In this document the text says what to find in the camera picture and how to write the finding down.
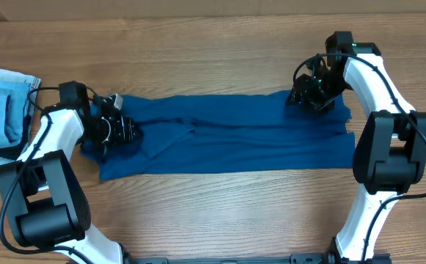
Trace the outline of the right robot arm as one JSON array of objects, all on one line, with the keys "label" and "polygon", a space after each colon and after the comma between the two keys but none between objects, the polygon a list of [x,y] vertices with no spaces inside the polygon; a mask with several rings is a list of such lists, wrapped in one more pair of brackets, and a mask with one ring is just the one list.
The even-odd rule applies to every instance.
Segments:
[{"label": "right robot arm", "polygon": [[398,92],[374,43],[356,43],[351,32],[335,32],[326,51],[306,59],[311,74],[293,75],[286,101],[327,112],[345,90],[355,92],[367,117],[353,154],[356,198],[343,228],[327,252],[292,254],[291,263],[390,263],[375,243],[394,205],[416,199],[408,190],[426,165],[426,112],[418,112]]}]

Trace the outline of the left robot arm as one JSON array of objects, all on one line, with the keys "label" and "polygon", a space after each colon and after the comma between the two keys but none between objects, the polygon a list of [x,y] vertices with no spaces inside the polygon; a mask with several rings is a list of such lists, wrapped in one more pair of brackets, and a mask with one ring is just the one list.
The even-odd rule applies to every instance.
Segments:
[{"label": "left robot arm", "polygon": [[71,168],[78,144],[97,153],[142,138],[139,126],[122,113],[123,98],[99,96],[85,84],[56,87],[59,102],[41,112],[40,129],[29,148],[0,166],[0,240],[11,252],[56,252],[73,263],[133,263],[121,243],[108,239],[91,220],[87,198]]}]

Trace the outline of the dark blue t-shirt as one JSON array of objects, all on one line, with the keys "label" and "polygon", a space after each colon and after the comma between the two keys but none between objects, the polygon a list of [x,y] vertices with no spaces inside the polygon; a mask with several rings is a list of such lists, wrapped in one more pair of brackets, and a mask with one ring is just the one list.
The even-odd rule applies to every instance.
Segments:
[{"label": "dark blue t-shirt", "polygon": [[86,142],[101,180],[138,174],[213,174],[282,169],[339,169],[353,164],[355,136],[341,98],[327,114],[269,95],[176,95],[123,98],[122,113],[143,133],[104,151]]}]

